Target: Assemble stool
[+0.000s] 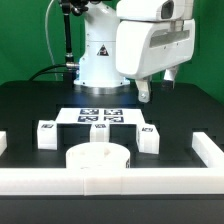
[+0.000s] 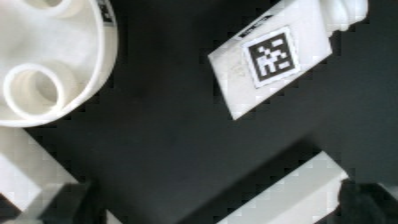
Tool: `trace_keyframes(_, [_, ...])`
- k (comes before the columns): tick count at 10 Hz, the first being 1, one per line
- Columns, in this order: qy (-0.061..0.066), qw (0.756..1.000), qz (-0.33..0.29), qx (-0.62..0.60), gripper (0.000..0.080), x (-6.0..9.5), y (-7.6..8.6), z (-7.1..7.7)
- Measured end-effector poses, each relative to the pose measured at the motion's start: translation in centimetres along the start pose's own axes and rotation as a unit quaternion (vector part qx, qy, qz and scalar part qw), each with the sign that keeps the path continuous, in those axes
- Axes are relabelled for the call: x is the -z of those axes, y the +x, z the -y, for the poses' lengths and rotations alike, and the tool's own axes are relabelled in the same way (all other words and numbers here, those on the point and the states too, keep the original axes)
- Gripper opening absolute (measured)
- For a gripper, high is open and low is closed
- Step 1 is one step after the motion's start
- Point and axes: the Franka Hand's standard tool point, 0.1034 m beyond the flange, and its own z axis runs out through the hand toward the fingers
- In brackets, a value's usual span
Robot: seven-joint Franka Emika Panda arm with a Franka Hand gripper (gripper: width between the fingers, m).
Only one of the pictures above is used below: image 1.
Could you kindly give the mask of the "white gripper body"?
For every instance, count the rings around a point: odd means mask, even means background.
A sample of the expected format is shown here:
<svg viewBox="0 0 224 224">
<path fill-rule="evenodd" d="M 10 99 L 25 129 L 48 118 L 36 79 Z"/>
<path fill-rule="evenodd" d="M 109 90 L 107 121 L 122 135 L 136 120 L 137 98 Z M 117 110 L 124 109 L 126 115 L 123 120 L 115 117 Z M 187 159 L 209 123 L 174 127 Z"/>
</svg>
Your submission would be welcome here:
<svg viewBox="0 0 224 224">
<path fill-rule="evenodd" d="M 142 79 L 192 58 L 195 21 L 184 21 L 180 31 L 170 22 L 122 21 L 116 35 L 116 69 L 131 79 Z"/>
</svg>

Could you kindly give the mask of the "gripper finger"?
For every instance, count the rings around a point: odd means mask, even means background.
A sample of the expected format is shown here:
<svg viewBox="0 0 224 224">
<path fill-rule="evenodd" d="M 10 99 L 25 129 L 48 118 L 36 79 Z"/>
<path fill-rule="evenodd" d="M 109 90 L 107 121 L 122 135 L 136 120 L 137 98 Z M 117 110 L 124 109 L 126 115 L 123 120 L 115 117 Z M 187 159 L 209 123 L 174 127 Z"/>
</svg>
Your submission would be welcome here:
<svg viewBox="0 0 224 224">
<path fill-rule="evenodd" d="M 173 66 L 167 68 L 164 73 L 164 78 L 162 81 L 162 88 L 165 90 L 172 90 L 175 86 L 175 78 L 178 73 L 179 66 Z"/>
<path fill-rule="evenodd" d="M 142 103 L 148 103 L 151 100 L 151 77 L 145 77 L 135 81 L 138 89 L 138 100 Z"/>
</svg>

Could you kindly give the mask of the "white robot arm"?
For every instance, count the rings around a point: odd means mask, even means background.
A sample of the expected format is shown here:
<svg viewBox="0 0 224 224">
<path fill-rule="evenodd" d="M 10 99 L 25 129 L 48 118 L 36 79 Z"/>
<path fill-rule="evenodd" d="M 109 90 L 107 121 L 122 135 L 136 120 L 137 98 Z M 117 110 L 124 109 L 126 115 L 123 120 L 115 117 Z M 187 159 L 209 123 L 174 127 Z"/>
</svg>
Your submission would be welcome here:
<svg viewBox="0 0 224 224">
<path fill-rule="evenodd" d="M 93 94 L 111 94 L 130 85 L 138 100 L 151 98 L 152 75 L 174 88 L 179 65 L 194 51 L 194 0 L 119 0 L 115 8 L 87 1 L 85 53 L 74 84 Z"/>
</svg>

